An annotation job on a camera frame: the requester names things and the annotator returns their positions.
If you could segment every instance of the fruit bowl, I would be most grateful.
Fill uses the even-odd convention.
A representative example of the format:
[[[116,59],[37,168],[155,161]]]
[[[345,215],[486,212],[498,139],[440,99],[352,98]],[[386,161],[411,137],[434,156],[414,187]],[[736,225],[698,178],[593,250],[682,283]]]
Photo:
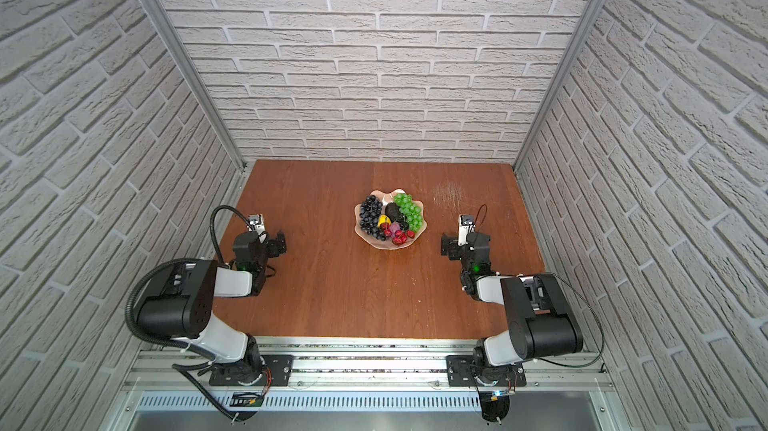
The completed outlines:
[[[383,206],[389,205],[389,203],[395,202],[395,195],[398,195],[399,193],[405,193],[402,189],[396,189],[395,191],[391,193],[385,193],[380,192],[378,189],[375,191],[370,192],[371,195],[376,196],[376,199],[382,202]],[[422,218],[424,216],[424,203],[413,200],[413,204],[420,207],[422,209]],[[357,233],[358,236],[360,236],[366,243],[370,244],[371,246],[375,247],[376,249],[403,249],[404,247],[408,247],[411,244],[415,243],[419,236],[422,235],[422,233],[427,229],[427,221],[424,220],[422,226],[418,229],[416,236],[414,236],[412,239],[409,239],[403,244],[400,244],[399,246],[392,242],[391,239],[388,239],[387,241],[379,241],[378,239],[374,238],[370,234],[367,234],[365,231],[362,230],[360,227],[360,205],[355,206],[355,233]]]

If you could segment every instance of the white brick wallpaper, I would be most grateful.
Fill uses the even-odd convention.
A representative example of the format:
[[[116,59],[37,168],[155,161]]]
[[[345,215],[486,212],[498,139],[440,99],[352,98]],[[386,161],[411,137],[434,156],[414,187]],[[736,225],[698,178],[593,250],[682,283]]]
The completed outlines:
[[[98,428],[124,295],[235,178],[136,0],[0,0],[0,428]]]
[[[768,428],[766,44],[768,0],[608,0],[519,168],[637,428]]]
[[[162,0],[249,162],[511,162],[586,0]]]

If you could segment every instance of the wooden tabletop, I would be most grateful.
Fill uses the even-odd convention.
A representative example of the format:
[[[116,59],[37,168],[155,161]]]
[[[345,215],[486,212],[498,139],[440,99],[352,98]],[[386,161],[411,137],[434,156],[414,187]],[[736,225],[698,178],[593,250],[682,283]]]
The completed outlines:
[[[411,246],[380,251],[353,228],[354,207],[375,189],[402,188],[424,202],[428,226]],[[288,252],[271,259],[277,275],[258,297],[217,298],[216,315],[263,336],[473,339],[506,329],[502,306],[462,291],[461,264],[440,255],[442,233],[458,215],[488,216],[491,260],[504,274],[544,270],[512,167],[442,163],[258,161],[237,208],[264,215],[286,235]],[[245,232],[233,217],[221,249]]]

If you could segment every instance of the black cable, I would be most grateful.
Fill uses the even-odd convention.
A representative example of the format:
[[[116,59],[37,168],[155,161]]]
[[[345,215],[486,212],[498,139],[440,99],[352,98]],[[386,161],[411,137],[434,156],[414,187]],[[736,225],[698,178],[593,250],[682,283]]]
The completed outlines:
[[[480,218],[480,210],[482,210],[483,208],[485,208],[485,213],[482,215],[482,221],[478,223],[479,221],[478,219]],[[477,231],[477,228],[480,227],[480,225],[482,225],[483,223],[485,223],[486,216],[488,216],[488,205],[485,205],[484,203],[480,205],[480,208],[478,208],[478,211],[475,214],[475,224],[472,225],[472,231],[471,231],[472,233],[475,233]],[[475,243],[477,242],[477,240],[478,240],[478,235],[475,234],[475,240],[472,242],[472,247],[475,247]]]
[[[233,208],[232,206],[228,205],[221,205],[216,206],[214,210],[210,213],[210,240],[214,243],[214,250],[216,251],[216,257],[219,260],[219,263],[226,263],[224,260],[224,256],[221,255],[221,248],[219,248],[219,241],[216,239],[216,214],[220,212],[221,210],[226,209],[227,211],[233,212],[237,217],[242,219],[245,222],[245,225],[248,227],[250,231],[253,231],[254,229],[250,226],[250,222],[248,222],[248,219],[243,215],[243,213],[237,211],[236,208]]]
[[[481,402],[483,401],[483,399],[482,399],[482,396],[480,395],[480,388],[478,388],[478,381],[475,379],[476,377],[474,374],[472,375],[472,378],[473,378],[472,383],[475,385],[475,391],[477,391],[477,394],[478,394],[478,401]]]
[[[192,257],[182,257],[179,259],[174,259],[171,261],[166,261],[165,263],[160,263],[158,266],[154,267],[149,273],[146,273],[138,283],[136,283],[136,286],[133,287],[132,290],[130,290],[130,293],[128,295],[128,300],[125,302],[125,325],[130,331],[131,334],[133,334],[135,337],[139,338],[142,341],[145,341],[147,343],[151,344],[157,344],[159,346],[171,346],[171,347],[177,347],[177,348],[183,348],[188,349],[189,351],[199,354],[201,357],[207,359],[208,363],[199,363],[199,364],[193,364],[190,366],[184,366],[180,364],[174,364],[172,368],[176,369],[179,373],[181,373],[182,376],[187,378],[190,383],[193,384],[202,394],[203,396],[210,401],[211,404],[216,407],[219,411],[222,412],[223,415],[225,415],[227,418],[233,420],[233,421],[241,421],[244,419],[238,419],[237,414],[232,414],[227,408],[221,405],[216,398],[211,395],[206,388],[203,387],[202,384],[200,384],[197,379],[193,378],[188,371],[195,371],[198,369],[204,369],[206,367],[210,366],[210,362],[214,361],[216,359],[216,355],[211,353],[209,350],[199,347],[196,344],[192,343],[185,343],[183,341],[177,341],[177,340],[171,340],[166,337],[160,337],[155,336],[153,334],[149,334],[141,329],[141,327],[136,322],[136,319],[134,318],[134,308],[136,306],[136,300],[139,297],[139,294],[144,290],[144,287],[147,286],[147,283],[155,277],[157,274],[159,274],[161,271],[168,269],[168,267],[176,266],[178,264],[196,264],[199,263],[201,260],[195,259]]]
[[[585,302],[587,304],[587,307],[589,308],[589,311],[592,313],[592,316],[594,316],[594,322],[598,324],[598,329],[600,330],[600,340],[601,340],[600,351],[598,352],[598,356],[594,357],[594,359],[592,359],[589,363],[586,363],[586,364],[563,364],[563,363],[555,363],[554,361],[550,361],[549,359],[543,359],[543,358],[539,358],[539,359],[541,359],[542,361],[544,361],[546,363],[555,364],[557,366],[562,366],[562,367],[565,367],[565,368],[586,368],[588,366],[591,366],[591,365],[597,363],[600,360],[600,358],[603,356],[603,349],[605,349],[605,332],[603,331],[603,325],[600,322],[600,318],[598,318],[598,314],[594,312],[594,309],[592,309],[592,306],[590,305],[589,301],[587,301],[587,298],[585,298],[584,295],[582,295],[581,293],[576,291],[576,288],[574,288],[571,285],[571,283],[569,283],[562,276],[560,276],[559,274],[555,274],[555,273],[539,273],[539,274],[548,274],[550,276],[556,277],[558,280],[562,281],[568,287],[570,287],[571,291],[576,293],[576,296],[578,296],[581,299],[581,301],[583,301],[583,302]]]
[[[206,389],[200,381],[195,379],[191,374],[187,372],[185,367],[182,367],[178,364],[174,364],[171,366],[172,368],[176,369],[179,373],[181,373],[181,376],[187,378],[187,381],[192,383],[192,386],[196,387],[200,393],[205,396],[206,399],[208,399],[208,402],[213,404],[216,409],[219,410],[220,413],[225,415],[227,418],[230,419],[230,421],[237,421],[238,423],[241,421],[245,421],[244,419],[238,419],[239,413],[232,413],[227,408],[224,407],[223,404],[219,403],[219,400],[214,397],[213,394],[211,394],[208,389]]]
[[[475,224],[474,226],[472,226],[472,229],[473,229],[473,230],[474,230],[476,227],[482,226],[482,224],[483,224],[483,223],[485,223],[485,217],[486,217],[486,216],[488,216],[488,205],[485,205],[485,204],[482,204],[482,205],[480,205],[480,208],[478,208],[478,212],[477,212],[477,215],[475,215],[475,220],[478,220],[478,221],[479,221],[479,218],[480,218],[480,210],[482,210],[483,208],[485,208],[485,214],[484,214],[484,215],[482,215],[482,221],[480,221],[479,223],[477,223],[477,224]]]

